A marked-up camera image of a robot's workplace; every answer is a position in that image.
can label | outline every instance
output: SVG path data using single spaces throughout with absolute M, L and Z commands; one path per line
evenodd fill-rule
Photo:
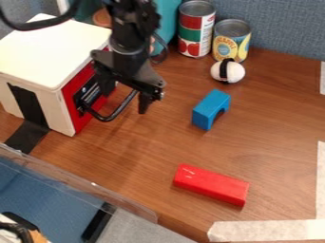
M 240 37 L 216 36 L 213 42 L 213 56 L 217 61 L 233 58 L 241 63 L 247 58 L 251 34 Z
M 179 52 L 185 56 L 199 58 L 211 50 L 213 26 L 216 13 L 204 17 L 181 14 L 179 22 Z

black cable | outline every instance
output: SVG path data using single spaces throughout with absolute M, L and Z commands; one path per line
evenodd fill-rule
M 0 222 L 0 230 L 5 230 L 17 235 L 19 239 L 22 240 L 22 243 L 33 243 L 33 239 L 30 235 L 28 229 L 19 224 L 9 224 Z
M 169 49 L 168 49 L 167 42 L 159 34 L 154 33 L 153 37 L 163 47 L 161 54 L 159 54 L 157 56 L 150 57 L 151 62 L 155 65 L 158 65 L 158 64 L 161 64 L 164 60 L 166 60 L 166 58 L 169 54 Z
M 85 111 L 89 112 L 91 116 L 93 116 L 95 119 L 101 121 L 101 122 L 112 122 L 114 119 L 116 119 L 117 116 L 121 114 L 125 110 L 125 108 L 128 106 L 128 104 L 133 100 L 133 98 L 139 93 L 138 90 L 132 90 L 131 93 L 124 99 L 124 101 L 120 104 L 119 107 L 117 107 L 113 113 L 107 117 L 103 117 L 101 114 L 99 114 L 97 111 L 95 111 L 93 108 L 91 108 L 90 105 L 83 103 L 82 106 Z
M 41 21 L 34 21 L 29 23 L 15 23 L 10 21 L 0 6 L 0 19 L 10 28 L 20 30 L 20 31 L 29 31 L 29 30 L 36 30 L 40 28 L 48 28 L 48 27 L 60 25 L 65 21 L 73 18 L 76 15 L 78 8 L 82 2 L 83 0 L 75 0 L 71 4 L 67 12 L 65 12 L 63 15 L 59 17 L 51 18 L 47 20 L 41 20 Z

red can label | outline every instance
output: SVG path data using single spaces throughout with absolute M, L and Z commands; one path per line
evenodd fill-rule
M 189 57 L 202 57 L 211 50 L 216 13 L 203 17 L 180 15 L 179 52 Z

floor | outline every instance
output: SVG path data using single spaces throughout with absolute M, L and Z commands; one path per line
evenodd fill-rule
M 118 209 L 97 243 L 195 243 L 195 241 Z

gray wall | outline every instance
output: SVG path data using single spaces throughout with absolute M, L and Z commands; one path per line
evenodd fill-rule
M 325 0 L 214 0 L 218 16 L 253 29 L 255 47 L 325 61 Z
M 26 22 L 40 12 L 59 14 L 55 0 L 0 0 L 0 5 L 9 19 L 17 22 Z M 0 39 L 10 32 L 0 20 Z

